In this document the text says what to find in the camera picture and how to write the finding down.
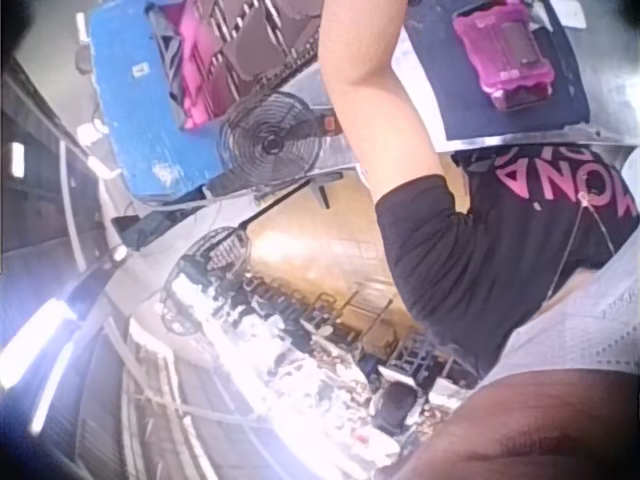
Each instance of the black electric fan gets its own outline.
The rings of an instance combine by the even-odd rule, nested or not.
[[[254,187],[274,187],[313,169],[322,139],[341,133],[332,108],[311,108],[287,92],[241,100],[222,125],[218,142],[227,169]]]

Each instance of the black t-shirt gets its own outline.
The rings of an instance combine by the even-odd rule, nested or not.
[[[480,150],[465,171],[467,214],[456,212],[440,175],[397,187],[376,213],[407,309],[443,352],[482,378],[551,290],[613,256],[638,212],[619,172],[586,148]]]

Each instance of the stainless steel counter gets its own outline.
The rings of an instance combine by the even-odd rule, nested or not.
[[[484,146],[544,142],[572,142],[618,146],[640,144],[639,33],[616,15],[609,2],[580,0],[587,28],[567,29],[591,108],[589,124],[563,130],[516,133],[450,141],[445,134],[438,102],[426,74],[403,30],[393,57],[393,68],[418,109],[438,152]],[[330,104],[318,65],[296,77],[286,88],[313,106]],[[325,141],[316,173],[356,164],[344,136]]]

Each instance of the pink box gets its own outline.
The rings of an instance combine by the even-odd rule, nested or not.
[[[496,4],[453,27],[478,72],[480,86],[503,111],[540,103],[552,93],[555,72],[529,31],[529,12],[521,3]]]

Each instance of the black mat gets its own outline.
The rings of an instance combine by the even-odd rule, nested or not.
[[[554,93],[546,102],[501,112],[480,88],[462,40],[453,29],[453,15],[478,0],[428,0],[409,9],[405,28],[431,83],[447,140],[465,140],[510,133],[552,131],[589,122],[591,112],[575,54],[549,0],[543,3],[553,28],[538,28],[534,37],[556,72]]]

